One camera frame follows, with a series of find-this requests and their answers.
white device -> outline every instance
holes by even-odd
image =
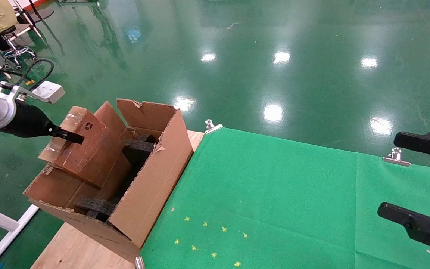
[[[10,92],[5,94],[3,89],[8,89]],[[82,143],[83,136],[55,125],[39,108],[24,101],[26,96],[29,96],[54,104],[64,93],[61,85],[49,81],[43,82],[32,92],[2,81],[0,83],[0,131],[24,138],[53,136]]]

green fabric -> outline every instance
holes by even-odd
[[[223,128],[203,138],[141,255],[148,269],[430,268],[430,247],[377,215],[385,201],[430,216],[430,167]]]

cardboard box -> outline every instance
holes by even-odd
[[[117,106],[128,126],[109,102],[94,114],[73,107],[61,126],[84,135],[84,143],[52,139],[39,156],[47,166],[24,194],[39,208],[134,262],[193,149],[180,110],[128,99],[118,99]],[[153,135],[157,143],[116,209],[105,223],[85,216],[75,206],[77,200],[114,195],[130,170],[123,141],[141,135]]]

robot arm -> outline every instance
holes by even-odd
[[[425,135],[399,132],[394,145],[430,154],[430,132]],[[402,225],[409,238],[430,246],[430,216],[426,216],[394,204],[381,203],[377,214],[389,221]]]
[[[3,88],[10,89],[10,93],[4,94],[2,92]],[[83,136],[66,131],[55,125],[39,108],[16,99],[17,95],[21,92],[45,102],[55,102],[51,98],[45,99],[44,96],[41,97],[34,94],[34,92],[37,92],[37,89],[31,93],[19,86],[9,86],[7,82],[2,82],[0,84],[1,132],[11,133],[14,136],[25,138],[36,136],[60,137],[67,141],[79,144],[84,141]],[[56,90],[55,92],[59,92],[59,94],[62,92],[63,94],[62,87],[60,87],[60,91]]]

